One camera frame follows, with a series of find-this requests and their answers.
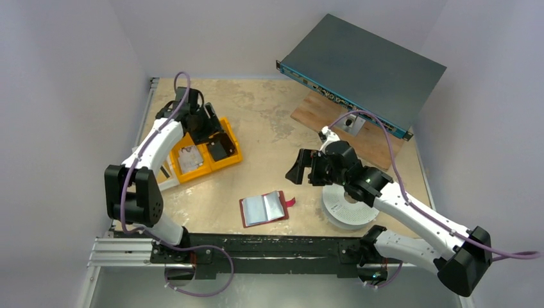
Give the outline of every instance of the white tape roll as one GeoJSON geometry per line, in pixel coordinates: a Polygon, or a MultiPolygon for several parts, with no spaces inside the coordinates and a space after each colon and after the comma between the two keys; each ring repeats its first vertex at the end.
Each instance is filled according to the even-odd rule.
{"type": "Polygon", "coordinates": [[[344,197],[344,187],[340,185],[327,185],[323,188],[322,209],[332,224],[347,230],[363,228],[380,212],[363,202],[348,202],[344,197]]]}

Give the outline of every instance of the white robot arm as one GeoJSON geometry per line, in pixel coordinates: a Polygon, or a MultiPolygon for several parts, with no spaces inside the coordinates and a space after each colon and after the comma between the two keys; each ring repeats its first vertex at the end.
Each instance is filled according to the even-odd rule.
{"type": "Polygon", "coordinates": [[[301,184],[304,168],[311,167],[308,175],[310,184],[342,185],[353,199],[393,216],[421,239],[373,226],[362,238],[368,259],[394,258],[425,268],[436,274],[455,293],[468,296],[491,265],[491,253],[454,236],[454,231],[486,246],[491,246],[489,234],[480,227],[469,230],[407,195],[420,211],[453,230],[447,232],[409,205],[399,184],[390,176],[375,167],[363,166],[353,148],[328,127],[322,129],[319,137],[323,141],[321,148],[301,149],[297,161],[285,177],[295,184],[301,184]]]}

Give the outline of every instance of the metal bracket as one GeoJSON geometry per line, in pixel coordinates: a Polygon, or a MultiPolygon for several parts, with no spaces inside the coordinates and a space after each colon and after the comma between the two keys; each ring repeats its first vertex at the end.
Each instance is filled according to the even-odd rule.
{"type": "Polygon", "coordinates": [[[362,117],[350,114],[342,119],[342,121],[338,122],[334,127],[339,128],[350,135],[357,136],[365,122],[366,120],[362,117]]]}
{"type": "Polygon", "coordinates": [[[191,268],[189,263],[151,263],[151,239],[95,239],[87,266],[191,268]]]}

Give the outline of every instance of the beige table surface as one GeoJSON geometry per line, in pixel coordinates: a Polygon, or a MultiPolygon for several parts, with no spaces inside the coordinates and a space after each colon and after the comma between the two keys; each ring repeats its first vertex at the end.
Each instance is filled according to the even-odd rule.
{"type": "MultiPolygon", "coordinates": [[[[184,86],[180,78],[178,85],[184,86]]],[[[237,137],[244,160],[211,175],[163,192],[165,212],[189,232],[361,236],[361,230],[337,228],[321,211],[322,187],[294,185],[285,179],[300,148],[318,149],[317,134],[291,119],[291,112],[309,93],[289,80],[191,80],[191,87],[202,91],[218,117],[227,117],[237,137]],[[239,199],[283,190],[285,197],[296,197],[289,219],[243,228],[239,199]]],[[[173,79],[161,78],[144,126],[144,137],[151,130],[155,114],[174,98],[173,79]]],[[[396,161],[406,189],[429,204],[416,141],[405,142],[396,161]]],[[[402,235],[415,233],[387,214],[380,213],[375,224],[402,235]]]]}

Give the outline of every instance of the open wallet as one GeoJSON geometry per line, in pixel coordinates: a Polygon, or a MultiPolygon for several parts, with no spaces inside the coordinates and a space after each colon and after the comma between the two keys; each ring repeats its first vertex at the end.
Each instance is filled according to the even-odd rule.
{"type": "Polygon", "coordinates": [[[283,191],[273,191],[267,194],[240,199],[240,212],[244,228],[270,223],[272,221],[289,219],[288,207],[295,203],[293,198],[285,201],[283,191]]]}

